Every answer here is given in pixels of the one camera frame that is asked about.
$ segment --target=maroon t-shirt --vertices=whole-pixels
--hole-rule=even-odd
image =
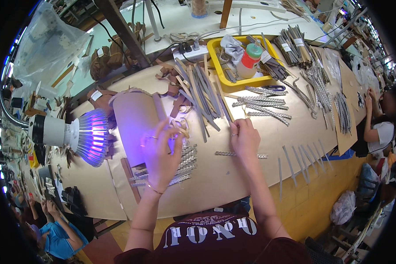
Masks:
[[[312,263],[305,247],[286,237],[269,240],[250,218],[228,213],[195,214],[171,224],[154,251],[135,248],[115,264]]]

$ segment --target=white cloth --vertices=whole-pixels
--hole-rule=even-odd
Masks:
[[[230,35],[225,35],[220,41],[220,46],[225,49],[225,52],[232,56],[232,62],[237,65],[244,55],[244,49],[241,47],[242,42]]]
[[[375,156],[382,152],[393,139],[394,125],[390,122],[382,122],[373,125],[372,129],[377,129],[380,140],[377,142],[368,142],[368,151]]]

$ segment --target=wooden post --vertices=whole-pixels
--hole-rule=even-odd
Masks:
[[[232,7],[232,0],[225,0],[223,4],[222,20],[220,22],[220,28],[226,28],[227,19],[229,18],[230,8]]]
[[[129,29],[125,19],[122,17],[119,9],[114,3],[114,0],[95,0],[95,4],[111,24],[111,27],[116,31],[121,41],[123,41],[131,51],[131,54],[135,56],[135,59],[138,60],[139,65],[142,68],[147,68],[150,60],[145,55],[141,45],[136,40],[135,35]]]

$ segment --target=workbench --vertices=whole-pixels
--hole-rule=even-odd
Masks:
[[[284,61],[279,49],[276,46],[273,47],[279,55],[280,60]],[[286,66],[286,68],[295,76],[301,76],[301,69],[298,67]],[[149,93],[158,92],[163,94],[167,92],[167,82],[159,81],[155,78],[155,74],[159,73],[160,69],[161,66],[159,65],[143,69],[116,82],[108,90],[120,92],[128,89],[130,86],[143,89]],[[290,83],[293,80],[292,77],[287,78],[287,81]],[[279,81],[271,81],[269,84],[282,85]],[[306,84],[307,82],[302,77],[297,82],[298,87],[307,94]],[[339,91],[337,82],[333,80],[332,85],[328,85],[327,88],[333,95]],[[274,117],[251,117],[254,127],[258,129],[261,136],[261,144],[258,152],[268,155],[268,159],[260,160],[264,178],[268,186],[279,182],[278,157],[282,161],[283,179],[291,176],[289,165],[282,148],[283,145],[288,149],[294,173],[299,172],[300,167],[291,150],[292,146],[297,148],[299,145],[311,145],[312,147],[312,143],[314,142],[318,145],[321,153],[318,140],[321,140],[326,151],[330,151],[337,145],[336,131],[332,130],[331,126],[329,129],[326,129],[321,110],[316,108],[318,118],[313,119],[310,110],[297,96],[296,92],[291,88],[287,88],[286,90],[289,93],[286,96],[281,96],[281,98],[286,101],[286,106],[289,107],[289,110],[276,109],[276,111],[287,113],[293,117],[289,127]],[[238,96],[255,95],[255,93],[246,90],[235,92],[234,94]],[[228,97],[225,99],[235,119],[245,118],[244,111],[240,106],[231,107],[232,103],[236,101],[235,99]],[[170,96],[162,96],[162,102],[167,116],[170,115],[173,108],[173,100],[174,98]],[[364,108],[355,109],[351,105],[349,105],[349,108],[350,111],[354,112],[356,124],[359,124],[364,119],[366,110]],[[93,106],[89,102],[85,102],[73,111],[74,117],[79,117],[92,109]],[[186,119],[190,126],[190,142],[198,145],[198,158],[196,162],[198,167],[192,170],[192,177],[190,179],[170,186],[162,195],[159,202],[158,218],[173,217],[211,209],[250,194],[248,180],[237,158],[214,155],[216,151],[232,151],[232,147],[230,146],[231,132],[226,117],[214,120],[220,127],[220,132],[217,132],[210,125],[207,126],[210,134],[207,143],[204,143],[202,138],[200,124],[195,110],[187,113]],[[62,175],[63,187],[77,186],[79,188],[89,213],[88,216],[114,220],[132,219],[137,208],[137,203],[120,162],[120,159],[125,158],[126,154],[118,129],[113,129],[110,133],[118,139],[114,143],[115,155],[112,160],[105,160],[102,166],[94,168],[81,158],[75,158],[70,169],[67,169],[66,157],[60,158],[57,155],[53,155],[50,159],[52,170],[55,172],[57,164],[60,164],[62,167],[60,173]]]
[[[297,3],[306,10],[307,14],[311,14],[308,7],[304,3],[300,1],[297,1]],[[215,10],[208,10],[208,16],[205,18],[192,18],[190,8],[188,8],[187,6],[180,6],[177,0],[165,0],[165,4],[163,6],[160,6],[159,10],[161,13],[161,17],[165,29],[163,29],[161,24],[159,23],[157,10],[153,8],[154,17],[157,23],[157,28],[160,36],[163,35],[169,36],[170,33],[181,33],[181,32],[186,32],[186,33],[197,32],[199,34],[202,34],[219,29],[221,15],[215,14],[214,13]],[[239,25],[239,11],[240,8],[231,9],[229,14],[229,19],[227,22],[228,28],[236,27]],[[127,23],[131,22],[132,10],[129,11],[124,10],[121,12],[121,14]],[[286,13],[274,12],[274,14],[276,14],[281,18],[288,18],[288,19],[292,18],[292,20],[277,21],[270,24],[259,24],[251,27],[243,27],[242,35],[248,35],[248,34],[260,35],[261,32],[264,32],[264,35],[268,38],[268,40],[272,40],[274,37],[270,38],[270,35],[271,36],[279,35],[282,29],[288,27],[288,24],[292,27],[298,25],[301,29],[301,32],[305,32],[305,39],[307,40],[313,40],[325,34],[321,30],[323,24],[321,24],[317,19],[311,19],[310,22],[307,22],[304,18],[300,18],[296,14],[291,12],[286,12]],[[242,25],[269,22],[277,19],[278,18],[275,18],[268,10],[242,8],[242,14],[241,14]],[[134,20],[140,21],[141,23],[143,22],[146,25],[147,28],[145,32],[146,36],[152,33],[148,12],[144,12],[143,14],[142,6],[136,8]],[[101,23],[107,28],[107,30],[112,36],[116,34],[116,32],[114,31],[114,29],[111,27],[111,25],[106,19],[103,20]],[[93,29],[90,31],[90,34],[93,34],[94,38],[91,43],[89,56],[91,56],[91,54],[95,49],[99,49],[102,46],[110,46],[110,43],[108,41],[109,37],[105,29],[101,25],[98,24],[95,27],[93,27]],[[210,38],[222,37],[226,34],[232,36],[239,35],[239,28],[222,30],[219,33],[213,34],[209,37]],[[328,35],[323,36],[312,44],[317,44],[317,43],[322,44],[327,42],[329,39],[330,37]],[[145,51],[145,54],[149,55],[154,52],[164,50],[170,44],[171,43],[167,38],[163,38],[161,41],[155,42],[154,38],[150,37],[142,44],[142,48]],[[347,49],[347,51],[351,52],[356,56],[359,56],[358,50],[353,45],[351,45]],[[119,69],[119,72],[117,73],[120,74],[123,71],[126,71],[126,68],[124,66],[122,66]],[[70,77],[71,74],[68,74],[58,83],[58,85],[56,86],[56,89],[58,89],[57,95],[63,95],[63,93],[66,90],[66,83],[69,81]],[[78,69],[73,76],[72,82],[73,82],[73,86],[70,88],[70,96],[75,98],[79,98],[81,96],[86,95],[90,89],[96,86],[96,83],[89,74],[89,69],[85,76]]]

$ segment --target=bracelet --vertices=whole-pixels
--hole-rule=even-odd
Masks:
[[[147,180],[147,185],[148,185],[148,187],[149,187],[151,190],[153,190],[154,192],[156,192],[156,193],[158,193],[158,194],[163,194],[163,193],[160,193],[159,191],[155,190],[153,187],[151,187],[151,184],[148,182],[148,180]]]

